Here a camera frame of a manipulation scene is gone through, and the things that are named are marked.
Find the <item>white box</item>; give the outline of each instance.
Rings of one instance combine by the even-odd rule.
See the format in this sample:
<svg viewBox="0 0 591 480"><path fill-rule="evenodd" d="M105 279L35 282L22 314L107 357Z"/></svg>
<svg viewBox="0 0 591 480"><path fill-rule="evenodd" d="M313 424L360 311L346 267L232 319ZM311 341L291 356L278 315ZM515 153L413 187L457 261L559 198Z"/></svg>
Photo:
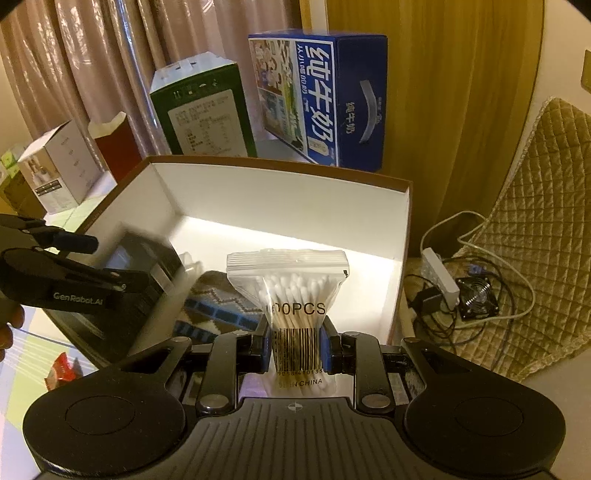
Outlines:
<svg viewBox="0 0 591 480"><path fill-rule="evenodd" d="M151 157L117 185L79 232L100 258L124 223L169 238L205 270L226 271L231 252L340 248L349 278L329 316L340 332L392 336L407 252L411 184L373 173L237 157Z"/></svg>
<svg viewBox="0 0 591 480"><path fill-rule="evenodd" d="M48 213L80 205L101 175L73 120L31 143L18 166Z"/></svg>

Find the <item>black fan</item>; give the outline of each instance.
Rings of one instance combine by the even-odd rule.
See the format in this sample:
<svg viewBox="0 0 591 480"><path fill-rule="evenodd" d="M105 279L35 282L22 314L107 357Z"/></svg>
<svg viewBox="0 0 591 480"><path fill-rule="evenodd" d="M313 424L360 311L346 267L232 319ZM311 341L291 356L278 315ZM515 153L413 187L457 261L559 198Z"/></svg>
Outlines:
<svg viewBox="0 0 591 480"><path fill-rule="evenodd" d="M499 313L495 292L486 277L457 278L456 283L460 287L458 309L463 319L483 319Z"/></svg>

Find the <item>human hand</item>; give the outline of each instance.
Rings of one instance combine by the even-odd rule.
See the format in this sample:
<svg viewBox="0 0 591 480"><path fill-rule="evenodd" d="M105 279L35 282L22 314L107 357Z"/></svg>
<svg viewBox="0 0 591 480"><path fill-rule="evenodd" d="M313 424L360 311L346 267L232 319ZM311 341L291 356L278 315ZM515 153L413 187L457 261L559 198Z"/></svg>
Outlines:
<svg viewBox="0 0 591 480"><path fill-rule="evenodd" d="M0 362L6 356L6 350L12 346L12 329L21 328L25 323L25 311L18 304L11 300L0 300Z"/></svg>

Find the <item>finger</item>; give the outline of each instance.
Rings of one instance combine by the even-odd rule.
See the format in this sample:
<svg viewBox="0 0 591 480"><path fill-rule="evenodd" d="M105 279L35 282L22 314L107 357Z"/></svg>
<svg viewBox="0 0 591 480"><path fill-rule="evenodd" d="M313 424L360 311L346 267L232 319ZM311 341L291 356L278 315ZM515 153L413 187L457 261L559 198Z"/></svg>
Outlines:
<svg viewBox="0 0 591 480"><path fill-rule="evenodd" d="M0 327L0 349L12 346L12 330L8 325Z"/></svg>
<svg viewBox="0 0 591 480"><path fill-rule="evenodd" d="M16 312L20 312L22 307L15 301L6 298L0 298L0 325L10 322Z"/></svg>
<svg viewBox="0 0 591 480"><path fill-rule="evenodd" d="M10 324L14 328L22 328L25 324L25 309L21 305L14 311L10 319Z"/></svg>

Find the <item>quilted fabric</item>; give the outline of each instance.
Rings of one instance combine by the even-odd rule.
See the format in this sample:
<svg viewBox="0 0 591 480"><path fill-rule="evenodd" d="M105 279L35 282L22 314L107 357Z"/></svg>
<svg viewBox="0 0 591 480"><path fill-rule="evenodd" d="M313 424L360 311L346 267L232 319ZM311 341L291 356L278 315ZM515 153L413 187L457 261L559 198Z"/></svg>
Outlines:
<svg viewBox="0 0 591 480"><path fill-rule="evenodd" d="M564 100L549 101L538 117L514 176L472 242L509 261L532 283L535 306L516 320L495 371L522 381L533 372L585 348L591 340L591 116ZM456 256L478 254L464 248ZM463 276L461 261L449 264ZM507 268L517 311L531 295ZM509 298L501 312L509 313ZM507 322L489 322L477 340L457 347L490 368ZM456 331L461 342L472 331Z"/></svg>

